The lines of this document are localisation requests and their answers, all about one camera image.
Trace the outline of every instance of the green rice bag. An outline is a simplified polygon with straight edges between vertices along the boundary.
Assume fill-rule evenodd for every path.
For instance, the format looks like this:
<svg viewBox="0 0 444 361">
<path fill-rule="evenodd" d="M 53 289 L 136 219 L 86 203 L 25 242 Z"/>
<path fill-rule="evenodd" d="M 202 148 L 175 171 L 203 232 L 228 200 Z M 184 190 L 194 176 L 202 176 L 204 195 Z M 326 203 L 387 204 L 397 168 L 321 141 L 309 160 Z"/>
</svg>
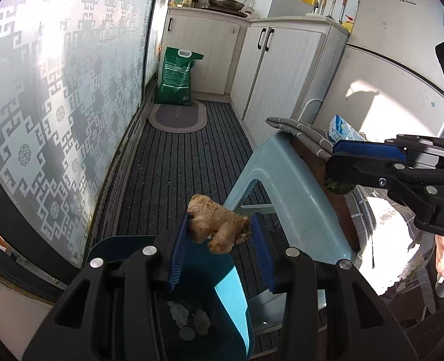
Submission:
<svg viewBox="0 0 444 361">
<path fill-rule="evenodd" d="M 158 104 L 191 105 L 190 69 L 202 54 L 188 50 L 166 48 L 162 83 L 155 97 Z"/>
</svg>

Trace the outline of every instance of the oval floor mat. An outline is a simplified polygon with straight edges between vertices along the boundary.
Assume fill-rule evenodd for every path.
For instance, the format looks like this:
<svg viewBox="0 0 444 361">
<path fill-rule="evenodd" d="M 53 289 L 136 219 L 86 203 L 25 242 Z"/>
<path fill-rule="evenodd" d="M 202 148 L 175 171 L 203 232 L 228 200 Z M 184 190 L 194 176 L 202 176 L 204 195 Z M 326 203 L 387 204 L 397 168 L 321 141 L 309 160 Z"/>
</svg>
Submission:
<svg viewBox="0 0 444 361">
<path fill-rule="evenodd" d="M 193 100 L 191 106 L 173 104 L 154 104 L 148 114 L 150 124 L 168 133 L 192 133 L 207 124 L 207 108 Z"/>
</svg>

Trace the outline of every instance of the white wooden cabinet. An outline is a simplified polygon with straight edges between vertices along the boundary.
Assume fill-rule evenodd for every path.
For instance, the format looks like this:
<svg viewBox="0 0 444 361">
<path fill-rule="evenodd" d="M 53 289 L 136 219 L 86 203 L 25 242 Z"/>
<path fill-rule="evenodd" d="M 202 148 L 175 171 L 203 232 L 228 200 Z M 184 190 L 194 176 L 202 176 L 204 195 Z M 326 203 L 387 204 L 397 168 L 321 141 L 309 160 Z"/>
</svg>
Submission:
<svg viewBox="0 0 444 361">
<path fill-rule="evenodd" d="M 265 123 L 270 116 L 313 121 L 348 36 L 345 29 L 325 17 L 252 21 L 235 74 L 231 102 L 256 145 L 276 131 Z"/>
<path fill-rule="evenodd" d="M 216 95 L 225 93 L 229 71 L 234 64 L 236 44 L 243 42 L 243 39 L 240 40 L 239 37 L 241 25 L 237 23 L 241 20 L 238 18 L 232 20 L 229 17 L 227 19 L 229 21 L 225 21 L 225 17 L 206 12 L 193 9 L 169 10 L 169 13 L 173 14 L 167 15 L 165 22 L 158 75 L 159 83 L 166 48 L 180 48 L 203 54 L 203 59 L 197 60 L 191 70 L 192 92 Z"/>
</svg>

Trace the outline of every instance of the black cabinet handle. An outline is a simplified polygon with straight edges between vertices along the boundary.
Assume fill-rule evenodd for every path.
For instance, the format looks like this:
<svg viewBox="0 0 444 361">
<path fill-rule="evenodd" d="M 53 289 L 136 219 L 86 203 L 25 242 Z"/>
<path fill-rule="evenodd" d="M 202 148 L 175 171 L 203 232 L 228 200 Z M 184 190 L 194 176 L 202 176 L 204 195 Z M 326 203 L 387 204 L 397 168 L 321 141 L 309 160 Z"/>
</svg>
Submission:
<svg viewBox="0 0 444 361">
<path fill-rule="evenodd" d="M 273 34 L 275 32 L 275 30 L 273 28 L 271 28 L 271 30 L 269 31 L 269 33 L 267 34 L 267 43 L 265 44 L 265 51 L 269 51 L 269 40 L 271 37 L 271 34 Z"/>
<path fill-rule="evenodd" d="M 267 28 L 263 28 L 259 35 L 259 41 L 257 42 L 257 48 L 260 50 L 262 46 L 260 45 L 260 39 L 262 38 L 262 34 L 267 31 Z"/>
</svg>

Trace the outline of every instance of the blue gripper pad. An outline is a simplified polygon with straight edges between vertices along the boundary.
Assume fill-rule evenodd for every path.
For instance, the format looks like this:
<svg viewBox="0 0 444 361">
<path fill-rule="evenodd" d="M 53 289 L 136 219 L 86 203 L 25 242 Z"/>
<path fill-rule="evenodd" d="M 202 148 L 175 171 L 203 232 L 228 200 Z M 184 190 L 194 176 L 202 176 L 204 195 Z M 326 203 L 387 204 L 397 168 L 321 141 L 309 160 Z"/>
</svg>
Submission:
<svg viewBox="0 0 444 361">
<path fill-rule="evenodd" d="M 367 141 L 339 141 L 334 145 L 334 154 L 344 152 L 359 156 L 378 157 L 381 159 L 392 159 L 403 164 L 406 163 L 406 154 L 401 153 L 399 148 L 390 144 Z"/>
<path fill-rule="evenodd" d="M 189 223 L 190 215 L 185 213 L 182 224 L 180 225 L 177 241 L 173 248 L 172 256 L 170 258 L 170 267 L 168 274 L 168 289 L 173 291 L 175 285 L 179 283 L 180 273 L 182 272 L 183 258 L 185 257 L 185 250 L 189 242 Z"/>
<path fill-rule="evenodd" d="M 275 291 L 275 276 L 274 276 L 274 260 L 271 253 L 271 247 L 267 244 L 264 232 L 260 226 L 257 215 L 252 216 L 250 223 L 252 229 L 252 242 L 255 245 L 257 261 L 259 262 L 260 271 L 262 272 L 262 279 L 264 284 L 271 292 Z"/>
</svg>

